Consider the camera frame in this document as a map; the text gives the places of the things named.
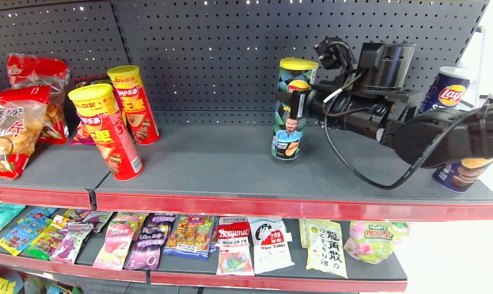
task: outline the red shelf edge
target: red shelf edge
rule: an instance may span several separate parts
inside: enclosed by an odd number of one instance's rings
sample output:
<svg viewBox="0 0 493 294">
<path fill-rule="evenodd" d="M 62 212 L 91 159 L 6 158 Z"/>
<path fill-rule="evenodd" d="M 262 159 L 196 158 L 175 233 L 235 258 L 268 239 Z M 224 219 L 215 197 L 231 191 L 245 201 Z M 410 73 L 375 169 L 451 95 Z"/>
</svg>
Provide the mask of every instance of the red shelf edge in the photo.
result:
<svg viewBox="0 0 493 294">
<path fill-rule="evenodd" d="M 408 281 L 355 281 L 273 277 L 215 276 L 150 272 L 157 285 L 269 289 L 300 292 L 404 292 Z"/>
<path fill-rule="evenodd" d="M 493 220 L 492 204 L 351 203 L 334 201 L 96 193 L 97 209 L 125 212 L 280 216 L 371 221 Z"/>
<path fill-rule="evenodd" d="M 139 283 L 147 282 L 146 272 L 140 272 L 138 270 L 110 270 L 93 268 L 92 266 L 56 263 L 28 257 L 7 255 L 3 253 L 0 253 L 0 264 L 26 268 L 28 270 L 55 272 L 57 274 L 96 279 L 131 281 Z"/>
<path fill-rule="evenodd" d="M 0 187 L 0 202 L 32 206 L 90 209 L 88 191 L 69 192 L 55 190 Z"/>
</svg>

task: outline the purple candy bag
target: purple candy bag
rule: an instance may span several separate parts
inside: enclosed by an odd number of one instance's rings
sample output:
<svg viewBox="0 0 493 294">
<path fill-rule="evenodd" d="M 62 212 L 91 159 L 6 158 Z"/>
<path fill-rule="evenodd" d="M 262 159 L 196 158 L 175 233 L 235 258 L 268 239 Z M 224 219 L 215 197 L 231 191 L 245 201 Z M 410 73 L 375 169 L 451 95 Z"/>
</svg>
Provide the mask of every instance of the purple candy bag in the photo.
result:
<svg viewBox="0 0 493 294">
<path fill-rule="evenodd" d="M 172 225 L 172 222 L 176 220 L 176 214 L 166 214 L 164 212 L 157 212 L 151 214 L 147 219 L 146 227 L 157 227 L 159 225 Z"/>
<path fill-rule="evenodd" d="M 83 222 L 89 222 L 94 224 L 93 232 L 99 233 L 105 224 L 111 218 L 113 212 L 90 212 L 85 218 Z"/>
<path fill-rule="evenodd" d="M 74 264 L 85 239 L 89 236 L 94 225 L 92 223 L 69 222 L 67 235 L 51 255 L 53 262 Z"/>
<path fill-rule="evenodd" d="M 134 243 L 125 269 L 137 270 L 147 267 L 149 270 L 156 270 L 159 264 L 161 246 L 167 239 L 168 232 L 168 225 L 143 227 L 138 240 Z"/>
</svg>

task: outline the red snack bag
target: red snack bag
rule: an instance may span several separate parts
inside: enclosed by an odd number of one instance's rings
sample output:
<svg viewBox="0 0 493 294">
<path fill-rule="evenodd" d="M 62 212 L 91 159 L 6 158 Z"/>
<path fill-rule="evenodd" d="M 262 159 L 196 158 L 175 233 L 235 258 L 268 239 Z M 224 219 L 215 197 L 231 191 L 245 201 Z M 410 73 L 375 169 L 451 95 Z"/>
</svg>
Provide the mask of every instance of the red snack bag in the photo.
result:
<svg viewBox="0 0 493 294">
<path fill-rule="evenodd" d="M 109 84 L 112 86 L 112 81 L 108 75 L 97 75 L 88 78 L 75 78 L 74 84 L 76 89 L 78 89 L 84 86 L 90 86 L 96 84 Z M 114 93 L 114 97 L 118 96 L 116 89 L 113 89 L 112 92 Z M 127 126 L 127 117 L 125 117 L 125 110 L 123 110 L 123 105 L 121 104 L 121 100 L 116 99 L 116 102 L 118 103 L 118 107 L 120 108 L 122 113 L 123 125 Z M 71 141 L 71 145 L 95 145 L 95 142 L 90 136 L 87 127 L 85 127 L 83 121 L 81 120 L 80 123 L 78 124 L 76 135 Z"/>
<path fill-rule="evenodd" d="M 0 92 L 0 177 L 16 178 L 34 152 L 51 86 Z"/>
<path fill-rule="evenodd" d="M 63 106 L 70 72 L 65 62 L 55 58 L 10 53 L 7 58 L 7 74 L 11 86 L 15 89 L 36 85 L 51 86 L 45 124 L 38 142 L 67 143 L 69 129 L 65 122 Z"/>
</svg>

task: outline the yellow candy bag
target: yellow candy bag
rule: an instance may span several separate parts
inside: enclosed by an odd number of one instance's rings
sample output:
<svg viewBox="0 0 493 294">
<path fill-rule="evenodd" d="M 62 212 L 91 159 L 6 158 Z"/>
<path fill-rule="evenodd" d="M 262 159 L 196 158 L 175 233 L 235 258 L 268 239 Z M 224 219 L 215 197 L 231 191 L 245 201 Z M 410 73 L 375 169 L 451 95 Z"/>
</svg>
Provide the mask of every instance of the yellow candy bag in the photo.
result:
<svg viewBox="0 0 493 294">
<path fill-rule="evenodd" d="M 306 269 L 348 278 L 341 226 L 329 220 L 306 220 L 308 258 Z"/>
<path fill-rule="evenodd" d="M 301 236 L 301 247 L 308 248 L 308 237 L 306 233 L 306 219 L 299 219 L 299 236 Z"/>
</svg>

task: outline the transparent snack bag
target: transparent snack bag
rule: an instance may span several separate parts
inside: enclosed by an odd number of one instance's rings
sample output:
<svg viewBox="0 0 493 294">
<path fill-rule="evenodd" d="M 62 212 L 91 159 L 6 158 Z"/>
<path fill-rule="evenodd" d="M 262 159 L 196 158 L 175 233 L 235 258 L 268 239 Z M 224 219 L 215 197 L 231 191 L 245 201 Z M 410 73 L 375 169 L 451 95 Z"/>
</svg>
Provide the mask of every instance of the transparent snack bag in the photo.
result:
<svg viewBox="0 0 493 294">
<path fill-rule="evenodd" d="M 216 275 L 254 276 L 247 218 L 222 216 L 217 233 L 219 257 Z"/>
<path fill-rule="evenodd" d="M 51 87 L 49 106 L 38 142 L 65 144 L 69 140 L 64 115 L 65 88 L 71 74 L 65 62 L 45 56 L 10 53 L 7 57 L 7 74 L 14 89 L 36 85 Z"/>
<path fill-rule="evenodd" d="M 351 221 L 344 249 L 355 259 L 378 264 L 392 255 L 410 230 L 410 222 Z"/>
<path fill-rule="evenodd" d="M 50 86 L 0 92 L 0 177 L 17 178 L 43 128 Z"/>
</svg>

